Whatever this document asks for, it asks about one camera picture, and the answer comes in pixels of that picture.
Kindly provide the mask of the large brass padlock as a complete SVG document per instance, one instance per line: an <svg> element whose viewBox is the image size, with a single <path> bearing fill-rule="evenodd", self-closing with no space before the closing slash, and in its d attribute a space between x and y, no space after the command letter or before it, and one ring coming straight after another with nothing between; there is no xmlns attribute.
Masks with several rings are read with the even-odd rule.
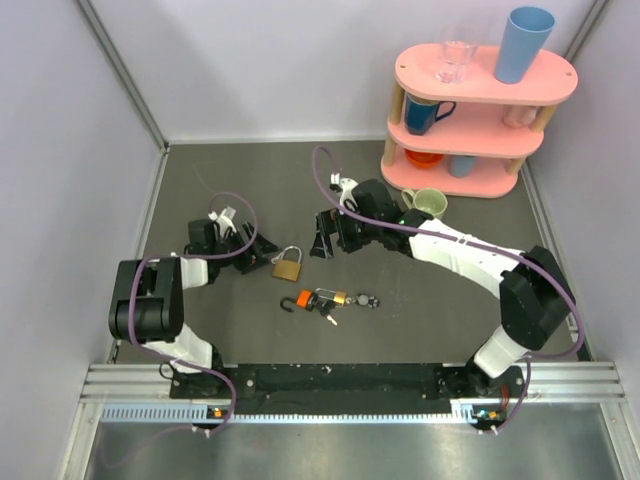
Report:
<svg viewBox="0 0 640 480"><path fill-rule="evenodd" d="M287 246L277 255L281 255L282 258L273 264L272 277L296 282L302 265L303 252L301 248L295 245Z"/></svg>

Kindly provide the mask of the small padlock keys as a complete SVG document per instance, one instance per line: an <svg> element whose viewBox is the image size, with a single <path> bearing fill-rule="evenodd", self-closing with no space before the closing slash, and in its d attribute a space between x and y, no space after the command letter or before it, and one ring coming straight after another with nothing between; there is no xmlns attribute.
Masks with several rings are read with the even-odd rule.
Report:
<svg viewBox="0 0 640 480"><path fill-rule="evenodd" d="M319 314L327 321L329 321L333 326L338 326L337 321L332 316L333 308L328 304L322 304L317 307L317 311Z"/></svg>

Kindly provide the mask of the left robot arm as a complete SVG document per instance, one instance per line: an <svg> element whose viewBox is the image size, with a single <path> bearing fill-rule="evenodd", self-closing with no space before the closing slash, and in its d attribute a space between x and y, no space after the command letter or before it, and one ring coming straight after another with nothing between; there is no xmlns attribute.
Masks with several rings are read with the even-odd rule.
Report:
<svg viewBox="0 0 640 480"><path fill-rule="evenodd" d="M151 261L141 275L138 260L119 263L108 326L114 339L129 341L132 324L140 345L171 358L181 386L212 397L226 387L227 374L217 349L186 325L183 292L213 284L228 266L242 274L266 266L279 247L250 222L237 228L226 213L191 221L188 238L182 256Z"/></svg>

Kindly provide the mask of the orange black hook lock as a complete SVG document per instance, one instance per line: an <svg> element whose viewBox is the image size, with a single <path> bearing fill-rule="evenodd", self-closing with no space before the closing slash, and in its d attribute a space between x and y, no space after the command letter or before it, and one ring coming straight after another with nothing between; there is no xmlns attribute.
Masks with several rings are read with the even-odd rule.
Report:
<svg viewBox="0 0 640 480"><path fill-rule="evenodd" d="M293 312L293 307L306 311L316 310L321 315L327 315L329 313L327 300L310 290L302 290L296 298L283 297L279 302L279 306L288 313Z"/></svg>

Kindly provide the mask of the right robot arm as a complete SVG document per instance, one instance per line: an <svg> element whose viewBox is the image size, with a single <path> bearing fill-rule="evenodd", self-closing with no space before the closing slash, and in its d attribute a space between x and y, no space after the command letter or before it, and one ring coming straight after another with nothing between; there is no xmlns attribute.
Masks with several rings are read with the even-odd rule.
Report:
<svg viewBox="0 0 640 480"><path fill-rule="evenodd" d="M317 214L311 256L330 259L334 246L352 253L376 242L458 274L498 299L500 324L464 367L467 384L478 395L498 389L503 374L540 350L575 305L555 257L543 247L501 249L464 235L428 213L402 209L378 180L357 182L334 173L329 189L339 201Z"/></svg>

